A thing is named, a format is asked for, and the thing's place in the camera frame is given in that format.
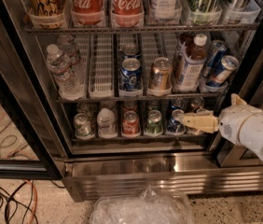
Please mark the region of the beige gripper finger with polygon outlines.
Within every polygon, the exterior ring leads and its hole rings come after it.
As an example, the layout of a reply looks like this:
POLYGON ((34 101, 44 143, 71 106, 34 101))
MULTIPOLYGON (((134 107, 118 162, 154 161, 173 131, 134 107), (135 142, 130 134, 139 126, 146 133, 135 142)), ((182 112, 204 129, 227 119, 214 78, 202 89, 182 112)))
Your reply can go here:
POLYGON ((213 111, 202 111, 197 113, 182 113, 177 120, 183 125, 206 133, 218 131, 218 117, 213 111))
POLYGON ((232 93, 230 96, 232 105, 246 105, 246 102, 236 93, 232 93))

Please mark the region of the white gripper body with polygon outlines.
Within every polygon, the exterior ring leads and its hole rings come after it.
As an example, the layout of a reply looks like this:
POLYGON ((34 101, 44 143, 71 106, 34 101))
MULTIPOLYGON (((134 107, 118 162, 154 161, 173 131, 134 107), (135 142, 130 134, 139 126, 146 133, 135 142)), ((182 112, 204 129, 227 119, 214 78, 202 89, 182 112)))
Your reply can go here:
POLYGON ((263 111, 250 105, 229 106, 218 117, 219 132, 234 145, 263 146, 262 140, 252 135, 259 123, 257 115, 263 116, 263 111))

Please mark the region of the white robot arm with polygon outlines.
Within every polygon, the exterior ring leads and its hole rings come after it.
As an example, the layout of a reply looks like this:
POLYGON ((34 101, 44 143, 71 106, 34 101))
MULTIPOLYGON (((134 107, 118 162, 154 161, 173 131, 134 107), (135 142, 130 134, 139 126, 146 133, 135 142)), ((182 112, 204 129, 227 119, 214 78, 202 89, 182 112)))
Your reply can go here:
POLYGON ((182 113, 177 120, 205 133, 220 132, 223 138, 253 151, 263 161, 263 110, 247 104, 238 94, 231 94, 231 106, 221 110, 182 113))

